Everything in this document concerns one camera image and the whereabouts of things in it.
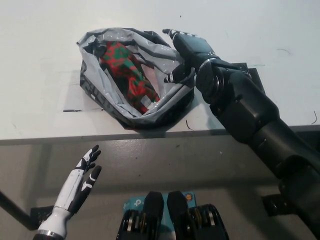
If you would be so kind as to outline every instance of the table surface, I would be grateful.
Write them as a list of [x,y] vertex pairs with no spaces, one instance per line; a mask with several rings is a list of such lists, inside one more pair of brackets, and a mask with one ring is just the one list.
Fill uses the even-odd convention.
[[[320,120],[312,123],[320,116],[319,9],[317,0],[4,0],[0,143],[225,133],[197,90],[191,110],[165,130],[126,130],[100,111],[79,86],[76,42],[88,31],[109,27],[198,34],[224,60],[257,68],[289,126],[317,130]],[[70,107],[84,111],[63,112]]]

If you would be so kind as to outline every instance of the patterned cloth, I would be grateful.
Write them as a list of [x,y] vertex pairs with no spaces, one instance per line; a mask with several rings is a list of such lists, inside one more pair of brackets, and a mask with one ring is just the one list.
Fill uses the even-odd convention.
[[148,111],[151,103],[160,100],[154,87],[146,78],[141,63],[120,42],[107,42],[106,51],[99,62],[102,69],[106,69],[112,76],[128,103],[141,114]]

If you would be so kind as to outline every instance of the floor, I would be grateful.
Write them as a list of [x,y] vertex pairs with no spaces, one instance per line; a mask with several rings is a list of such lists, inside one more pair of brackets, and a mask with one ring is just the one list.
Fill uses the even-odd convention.
[[[149,191],[195,191],[212,203],[231,240],[313,240],[294,215],[268,217],[261,196],[278,193],[277,179],[245,145],[230,136],[0,146],[0,189],[21,208],[53,205],[78,160],[95,144],[102,172],[68,223],[69,240],[115,240],[124,202]],[[30,240],[0,209],[0,240]]]

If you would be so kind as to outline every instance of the silver plastic bag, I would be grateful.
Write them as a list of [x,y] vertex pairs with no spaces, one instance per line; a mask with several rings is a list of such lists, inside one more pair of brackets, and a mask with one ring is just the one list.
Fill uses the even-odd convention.
[[[112,75],[101,68],[99,47],[108,42],[126,46],[140,62],[152,65],[159,95],[158,102],[148,104],[141,114],[119,91]],[[170,82],[172,72],[183,64],[179,53],[153,31],[133,28],[106,28],[87,32],[78,41],[82,55],[80,86],[109,114],[124,126],[136,129],[155,128],[176,121],[194,98],[195,70],[192,68],[179,83]]]

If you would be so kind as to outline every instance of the robotic hand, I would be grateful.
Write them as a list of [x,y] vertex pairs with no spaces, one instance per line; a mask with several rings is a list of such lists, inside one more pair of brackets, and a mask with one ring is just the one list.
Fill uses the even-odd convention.
[[250,76],[221,60],[205,39],[173,29],[163,33],[171,37],[185,65],[195,68],[195,86],[212,113],[280,179],[285,205],[320,238],[320,154],[280,119],[278,107]]
[[[67,221],[81,208],[101,171],[101,166],[93,163],[101,153],[98,148],[99,145],[96,145],[90,149],[70,172],[54,204],[52,214],[40,225],[33,240],[66,238]],[[84,174],[92,168],[92,173],[82,184]]]

